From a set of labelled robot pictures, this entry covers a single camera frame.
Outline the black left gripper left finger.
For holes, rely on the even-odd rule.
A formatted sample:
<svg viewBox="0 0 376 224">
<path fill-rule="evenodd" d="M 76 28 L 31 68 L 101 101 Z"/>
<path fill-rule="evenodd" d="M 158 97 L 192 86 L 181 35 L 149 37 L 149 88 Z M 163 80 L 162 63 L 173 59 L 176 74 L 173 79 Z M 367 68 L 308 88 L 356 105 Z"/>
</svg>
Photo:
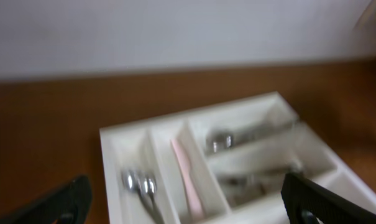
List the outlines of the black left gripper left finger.
<svg viewBox="0 0 376 224">
<path fill-rule="evenodd" d="M 0 224 L 84 224 L 93 201 L 89 177 L 76 176 L 0 218 Z"/>
</svg>

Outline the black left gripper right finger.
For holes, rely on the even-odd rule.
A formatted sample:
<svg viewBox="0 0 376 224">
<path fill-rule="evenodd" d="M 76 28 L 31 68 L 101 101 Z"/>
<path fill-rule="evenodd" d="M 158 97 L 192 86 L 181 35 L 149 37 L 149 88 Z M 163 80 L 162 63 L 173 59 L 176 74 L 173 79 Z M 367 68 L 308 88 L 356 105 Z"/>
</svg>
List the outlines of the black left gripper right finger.
<svg viewBox="0 0 376 224">
<path fill-rule="evenodd" d="M 289 172 L 281 196 L 290 223 L 376 224 L 376 214 Z"/>
</svg>

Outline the large silver spoon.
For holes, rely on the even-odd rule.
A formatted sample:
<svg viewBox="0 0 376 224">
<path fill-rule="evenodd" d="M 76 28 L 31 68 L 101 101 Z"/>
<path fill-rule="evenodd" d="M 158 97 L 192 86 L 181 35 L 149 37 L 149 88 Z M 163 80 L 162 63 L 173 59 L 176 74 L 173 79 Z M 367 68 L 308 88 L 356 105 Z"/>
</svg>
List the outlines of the large silver spoon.
<svg viewBox="0 0 376 224">
<path fill-rule="evenodd" d="M 219 129 L 219 130 L 214 130 L 210 132 L 206 137 L 206 150 L 205 150 L 206 155 L 212 155 L 212 154 L 219 153 L 225 150 L 230 150 L 233 147 L 240 145 L 240 144 L 234 145 L 233 139 L 232 139 L 232 135 L 240 129 L 236 129 L 236 130 Z"/>
<path fill-rule="evenodd" d="M 259 139 L 267 138 L 268 136 L 293 129 L 301 123 L 300 119 L 283 122 L 282 124 L 260 124 L 249 128 L 244 128 L 236 131 L 232 135 L 233 144 L 243 144 L 250 141 L 257 141 Z"/>
</svg>

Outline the pink plastic knife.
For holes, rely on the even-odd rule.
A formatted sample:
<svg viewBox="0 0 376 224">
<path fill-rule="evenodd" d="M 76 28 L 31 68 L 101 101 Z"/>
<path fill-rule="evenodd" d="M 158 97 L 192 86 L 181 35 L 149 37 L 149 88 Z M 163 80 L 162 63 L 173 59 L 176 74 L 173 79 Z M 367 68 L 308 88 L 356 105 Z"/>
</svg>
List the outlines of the pink plastic knife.
<svg viewBox="0 0 376 224">
<path fill-rule="evenodd" d="M 182 147 L 182 145 L 177 139 L 172 139 L 171 145 L 175 153 L 175 156 L 177 158 L 181 177 L 183 179 L 186 200 L 187 200 L 188 209 L 190 211 L 191 219 L 194 222 L 201 221 L 205 218 L 205 212 L 201 203 L 201 199 L 193 183 L 193 179 L 191 178 L 190 158 L 187 155 L 185 149 Z"/>
</svg>

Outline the silver fork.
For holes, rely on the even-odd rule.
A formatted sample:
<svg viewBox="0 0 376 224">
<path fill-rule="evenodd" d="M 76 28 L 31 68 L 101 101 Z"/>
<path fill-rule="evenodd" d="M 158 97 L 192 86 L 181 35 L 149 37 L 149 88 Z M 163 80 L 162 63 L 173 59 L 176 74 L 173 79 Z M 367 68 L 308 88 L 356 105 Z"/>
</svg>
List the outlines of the silver fork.
<svg viewBox="0 0 376 224">
<path fill-rule="evenodd" d="M 279 192 L 282 185 L 283 182 L 279 181 L 249 186 L 226 185 L 222 189 L 229 205 L 231 207 L 238 207 Z"/>
<path fill-rule="evenodd" d="M 288 164 L 274 169 L 259 170 L 251 173 L 221 174 L 216 178 L 220 183 L 230 185 L 252 185 L 266 180 L 283 177 L 287 173 L 303 174 L 304 167 L 301 164 Z"/>
</svg>

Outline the small silver teaspoon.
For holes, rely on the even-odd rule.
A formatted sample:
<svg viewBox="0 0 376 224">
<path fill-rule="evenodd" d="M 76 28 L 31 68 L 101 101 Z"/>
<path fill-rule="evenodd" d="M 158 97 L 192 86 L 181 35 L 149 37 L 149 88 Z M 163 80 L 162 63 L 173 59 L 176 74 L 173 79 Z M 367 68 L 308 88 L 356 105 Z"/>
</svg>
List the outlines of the small silver teaspoon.
<svg viewBox="0 0 376 224">
<path fill-rule="evenodd" d="M 157 223 L 153 209 L 150 207 L 148 201 L 145 199 L 144 195 L 141 192 L 139 176 L 137 172 L 135 170 L 123 170 L 121 176 L 124 188 L 130 193 L 134 193 L 138 196 L 142 206 L 145 208 L 145 211 L 148 213 L 154 223 Z"/>
<path fill-rule="evenodd" d="M 162 213 L 155 201 L 156 193 L 157 186 L 155 179 L 151 175 L 145 175 L 141 182 L 141 195 L 144 207 L 156 224 L 164 224 L 165 221 Z"/>
</svg>

